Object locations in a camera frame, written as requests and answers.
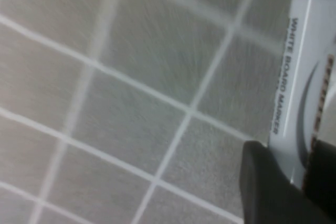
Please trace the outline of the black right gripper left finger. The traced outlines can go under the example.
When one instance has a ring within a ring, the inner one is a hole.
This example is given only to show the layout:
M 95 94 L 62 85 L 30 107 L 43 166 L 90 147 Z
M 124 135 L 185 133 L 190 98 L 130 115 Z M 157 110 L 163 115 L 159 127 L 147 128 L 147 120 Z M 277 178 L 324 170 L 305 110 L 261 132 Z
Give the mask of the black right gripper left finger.
M 260 142 L 244 143 L 240 193 L 244 223 L 312 223 L 312 206 Z

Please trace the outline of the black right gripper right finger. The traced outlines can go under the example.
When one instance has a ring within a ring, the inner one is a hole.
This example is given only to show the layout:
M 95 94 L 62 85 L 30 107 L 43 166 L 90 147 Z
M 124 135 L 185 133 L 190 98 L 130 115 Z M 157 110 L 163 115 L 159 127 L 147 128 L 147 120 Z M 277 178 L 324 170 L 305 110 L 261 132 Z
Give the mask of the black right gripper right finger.
M 335 146 L 318 139 L 333 63 L 334 56 L 329 54 L 318 100 L 317 115 L 313 123 L 303 192 L 332 222 L 335 222 Z

